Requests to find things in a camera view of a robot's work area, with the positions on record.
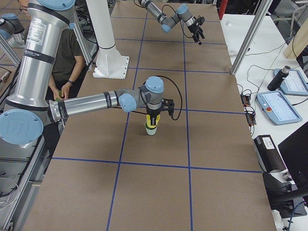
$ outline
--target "red object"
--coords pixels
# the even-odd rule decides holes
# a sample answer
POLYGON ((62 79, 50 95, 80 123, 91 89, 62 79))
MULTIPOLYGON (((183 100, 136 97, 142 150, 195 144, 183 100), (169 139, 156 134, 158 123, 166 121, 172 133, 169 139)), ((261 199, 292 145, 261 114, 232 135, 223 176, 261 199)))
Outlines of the red object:
POLYGON ((227 4, 228 4, 228 0, 222 0, 221 1, 219 12, 218 12, 218 16, 219 16, 220 20, 222 19, 223 15, 226 11, 227 4))

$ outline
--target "tablet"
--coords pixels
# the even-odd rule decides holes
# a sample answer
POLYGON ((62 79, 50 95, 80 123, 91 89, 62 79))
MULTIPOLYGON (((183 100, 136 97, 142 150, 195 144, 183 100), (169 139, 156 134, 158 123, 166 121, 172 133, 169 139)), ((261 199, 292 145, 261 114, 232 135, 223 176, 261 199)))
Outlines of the tablet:
MULTIPOLYGON (((280 69, 274 70, 274 76, 280 69)), ((291 69, 289 75, 282 82, 280 90, 286 95, 308 96, 308 85, 299 70, 291 69)))
POLYGON ((275 125, 302 121, 302 117, 280 90, 258 93, 257 101, 275 125))

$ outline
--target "black pants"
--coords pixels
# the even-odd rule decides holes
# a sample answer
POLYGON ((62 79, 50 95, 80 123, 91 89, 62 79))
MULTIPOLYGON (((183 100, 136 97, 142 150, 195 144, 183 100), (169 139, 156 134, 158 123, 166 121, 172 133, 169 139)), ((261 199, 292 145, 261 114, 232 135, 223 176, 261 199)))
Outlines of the black pants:
MULTIPOLYGON (((83 82, 83 78, 77 79, 76 82, 71 86, 68 94, 68 98, 75 98, 78 95, 80 90, 81 84, 83 82)), ((62 86, 67 83, 67 81, 57 81, 55 82, 57 89, 61 90, 62 86)), ((46 100, 54 100, 53 99, 53 92, 50 87, 48 87, 46 100)), ((58 141, 60 139, 60 132, 58 129, 58 123, 48 124, 44 127, 43 136, 45 139, 45 147, 49 150, 50 157, 52 157, 54 150, 57 147, 58 141)))

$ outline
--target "wristwatch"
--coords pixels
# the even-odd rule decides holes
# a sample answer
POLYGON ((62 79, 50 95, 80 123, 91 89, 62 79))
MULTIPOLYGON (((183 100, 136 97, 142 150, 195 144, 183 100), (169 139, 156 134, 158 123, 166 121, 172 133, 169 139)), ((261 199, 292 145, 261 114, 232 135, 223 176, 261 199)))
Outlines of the wristwatch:
POLYGON ((74 82, 73 82, 73 81, 71 81, 71 80, 68 80, 67 82, 68 82, 68 83, 70 83, 71 85, 73 85, 73 84, 74 84, 74 82))

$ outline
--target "table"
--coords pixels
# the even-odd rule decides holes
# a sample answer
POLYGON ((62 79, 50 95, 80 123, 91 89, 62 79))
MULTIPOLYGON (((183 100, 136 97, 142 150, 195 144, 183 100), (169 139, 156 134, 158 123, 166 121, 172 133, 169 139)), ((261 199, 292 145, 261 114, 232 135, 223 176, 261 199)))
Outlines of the table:
MULTIPOLYGON (((275 230, 216 7, 188 6, 207 20, 201 46, 179 25, 166 35, 145 9, 117 1, 112 24, 117 49, 130 56, 127 77, 89 72, 78 96, 166 75, 184 96, 182 116, 162 114, 154 136, 143 115, 119 109, 69 118, 25 231, 275 230)), ((178 109, 175 88, 165 81, 165 89, 178 109)))
MULTIPOLYGON (((241 44, 246 36, 246 33, 250 27, 250 24, 253 20, 252 15, 230 15, 225 14, 221 20, 221 26, 223 29, 224 37, 226 44, 228 45, 228 51, 231 56, 231 62, 233 63, 238 50, 241 47, 241 44)), ((265 16, 253 42, 250 46, 250 50, 247 54, 253 53, 263 53, 269 52, 275 48, 278 48, 270 53, 259 54, 259 55, 249 55, 246 56, 239 68, 239 71, 236 73, 236 79, 239 84, 243 86, 244 89, 251 89, 252 92, 256 92, 257 88, 253 84, 247 82, 247 71, 251 65, 258 65, 265 69, 275 69, 282 68, 285 65, 290 67, 298 67, 296 60, 286 59, 283 55, 284 49, 287 47, 284 44, 284 40, 278 31, 277 27, 273 23, 272 19, 269 16, 265 16)), ((298 67, 300 72, 305 76, 303 70, 298 67)), ((257 67, 252 67, 249 70, 249 80, 260 86, 259 92, 266 92, 267 85, 273 78, 273 71, 267 72, 267 70, 262 70, 257 67)), ((287 124, 282 126, 274 126, 267 118, 267 116, 262 112, 261 107, 258 104, 255 104, 256 94, 252 95, 251 104, 256 109, 256 122, 255 131, 252 136, 254 139, 258 135, 271 135, 276 146, 282 142, 285 138, 291 135, 295 130, 308 121, 307 109, 308 106, 306 103, 299 104, 295 106, 295 109, 302 116, 303 121, 287 124)), ((291 103, 298 103, 304 100, 306 97, 302 96, 287 96, 288 100, 291 103)), ((287 219, 284 219, 285 226, 288 226, 287 219)), ((308 227, 308 216, 305 217, 296 217, 293 219, 294 224, 292 224, 292 230, 296 231, 305 231, 308 227)))

